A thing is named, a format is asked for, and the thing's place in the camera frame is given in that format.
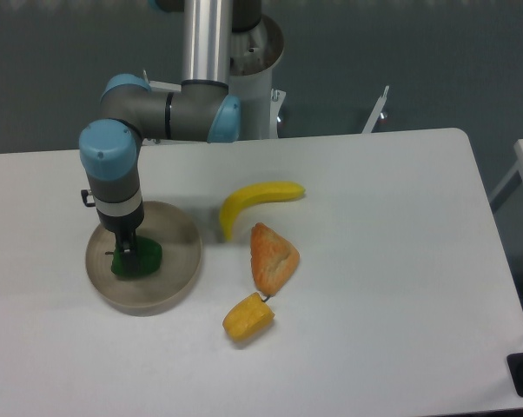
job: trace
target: round tray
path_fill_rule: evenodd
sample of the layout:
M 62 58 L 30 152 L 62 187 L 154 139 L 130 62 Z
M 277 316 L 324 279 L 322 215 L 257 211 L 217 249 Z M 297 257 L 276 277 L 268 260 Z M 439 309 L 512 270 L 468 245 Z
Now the round tray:
M 154 314 L 170 307 L 168 301 L 195 277 L 202 259 L 202 239 L 192 219 L 164 202 L 145 202 L 144 220 L 136 234 L 162 246 L 161 267 L 140 278 L 111 272 L 115 235 L 99 225 L 86 248 L 86 270 L 91 283 L 113 307 L 128 314 Z

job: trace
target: yellow banana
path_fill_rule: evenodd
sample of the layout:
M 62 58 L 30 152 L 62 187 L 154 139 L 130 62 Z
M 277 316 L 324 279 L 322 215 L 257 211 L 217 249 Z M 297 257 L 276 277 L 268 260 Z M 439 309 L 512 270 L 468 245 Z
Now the yellow banana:
M 304 187 L 291 181 L 258 182 L 237 189 L 229 195 L 219 212 L 219 223 L 225 239 L 233 237 L 233 224 L 241 211 L 261 202 L 286 202 L 302 197 Z

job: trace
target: white cylinder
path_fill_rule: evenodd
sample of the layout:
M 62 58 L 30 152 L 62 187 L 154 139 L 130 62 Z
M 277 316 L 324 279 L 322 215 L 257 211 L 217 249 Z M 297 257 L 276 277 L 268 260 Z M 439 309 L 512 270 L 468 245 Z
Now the white cylinder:
M 241 100 L 240 140 L 268 139 L 273 67 L 250 76 L 231 76 L 228 93 Z

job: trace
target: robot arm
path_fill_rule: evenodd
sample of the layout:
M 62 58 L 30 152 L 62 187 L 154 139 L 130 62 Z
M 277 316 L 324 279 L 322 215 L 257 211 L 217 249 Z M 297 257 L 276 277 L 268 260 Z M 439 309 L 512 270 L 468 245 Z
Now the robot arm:
M 182 1 L 156 0 L 160 10 Z M 184 3 L 180 93 L 152 92 L 141 78 L 113 77 L 101 98 L 100 120 L 80 135 L 80 157 L 101 224 L 115 234 L 128 271 L 140 268 L 136 228 L 144 212 L 137 161 L 144 138 L 234 142 L 241 105 L 228 94 L 232 0 Z

